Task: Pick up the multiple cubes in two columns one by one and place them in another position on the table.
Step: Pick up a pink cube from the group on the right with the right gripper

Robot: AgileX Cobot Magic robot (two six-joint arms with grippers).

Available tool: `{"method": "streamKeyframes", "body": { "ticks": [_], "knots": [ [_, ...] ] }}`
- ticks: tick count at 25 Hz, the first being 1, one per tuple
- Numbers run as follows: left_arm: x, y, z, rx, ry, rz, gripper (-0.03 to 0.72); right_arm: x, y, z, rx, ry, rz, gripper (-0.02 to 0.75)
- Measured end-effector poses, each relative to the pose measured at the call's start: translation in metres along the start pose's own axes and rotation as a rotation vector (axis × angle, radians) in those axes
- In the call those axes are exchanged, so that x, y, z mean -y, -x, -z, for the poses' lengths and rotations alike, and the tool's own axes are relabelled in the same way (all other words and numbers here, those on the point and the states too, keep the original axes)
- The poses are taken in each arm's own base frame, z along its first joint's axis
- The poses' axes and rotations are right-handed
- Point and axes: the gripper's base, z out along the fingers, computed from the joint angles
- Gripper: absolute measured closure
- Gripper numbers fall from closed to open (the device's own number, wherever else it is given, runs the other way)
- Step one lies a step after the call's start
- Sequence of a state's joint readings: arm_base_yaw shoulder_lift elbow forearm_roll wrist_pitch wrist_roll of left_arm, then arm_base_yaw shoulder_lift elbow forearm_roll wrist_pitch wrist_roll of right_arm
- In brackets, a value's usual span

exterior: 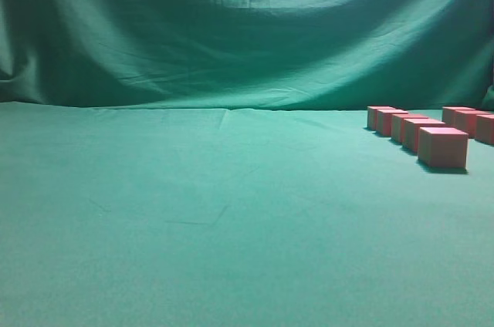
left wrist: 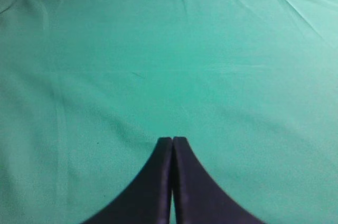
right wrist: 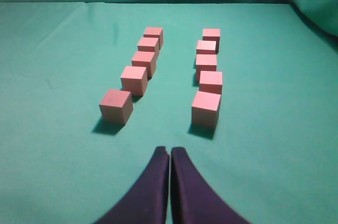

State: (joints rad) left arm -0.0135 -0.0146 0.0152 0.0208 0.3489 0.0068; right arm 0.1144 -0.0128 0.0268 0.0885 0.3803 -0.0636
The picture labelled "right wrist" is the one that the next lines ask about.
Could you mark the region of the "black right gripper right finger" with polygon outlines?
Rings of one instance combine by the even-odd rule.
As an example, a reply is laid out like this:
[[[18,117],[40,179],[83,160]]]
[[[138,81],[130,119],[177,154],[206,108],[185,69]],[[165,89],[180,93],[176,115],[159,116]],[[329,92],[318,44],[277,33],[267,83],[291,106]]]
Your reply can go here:
[[[171,150],[173,223],[246,223],[208,185],[183,147]]]

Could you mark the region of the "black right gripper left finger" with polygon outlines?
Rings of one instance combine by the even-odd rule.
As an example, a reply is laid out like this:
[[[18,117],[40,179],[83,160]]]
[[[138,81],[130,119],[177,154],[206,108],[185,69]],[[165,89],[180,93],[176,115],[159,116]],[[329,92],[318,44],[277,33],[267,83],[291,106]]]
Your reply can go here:
[[[169,154],[158,146],[127,193],[96,223],[166,223]]]

